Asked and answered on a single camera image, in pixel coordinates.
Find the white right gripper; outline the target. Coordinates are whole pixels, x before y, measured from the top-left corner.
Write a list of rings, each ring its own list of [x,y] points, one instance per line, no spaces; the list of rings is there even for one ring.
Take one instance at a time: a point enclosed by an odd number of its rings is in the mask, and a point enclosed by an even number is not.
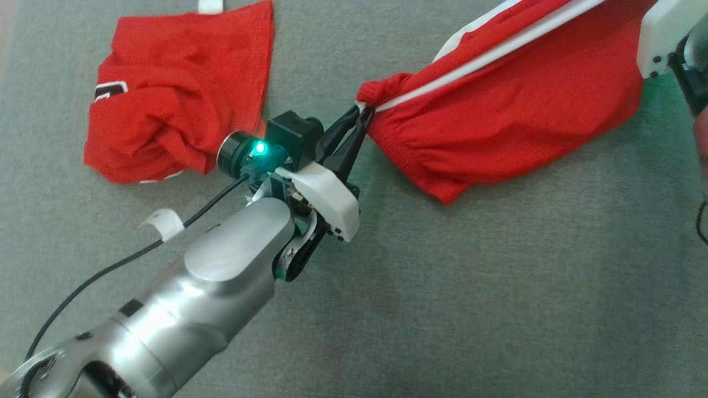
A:
[[[668,55],[705,17],[707,1],[657,1],[642,18],[636,62],[644,79],[664,75]]]

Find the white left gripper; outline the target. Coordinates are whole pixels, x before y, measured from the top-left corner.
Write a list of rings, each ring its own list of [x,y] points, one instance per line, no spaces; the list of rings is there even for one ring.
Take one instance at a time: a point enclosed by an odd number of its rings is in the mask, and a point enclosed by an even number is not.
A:
[[[276,174],[290,180],[294,189],[330,225],[334,235],[344,242],[352,241],[361,220],[357,197],[342,181],[347,181],[351,174],[374,115],[375,107],[366,107],[362,111],[354,105],[326,129],[317,143],[317,161],[331,156],[331,170],[316,162],[297,172],[283,167],[275,170]],[[351,129],[351,134],[339,146]]]

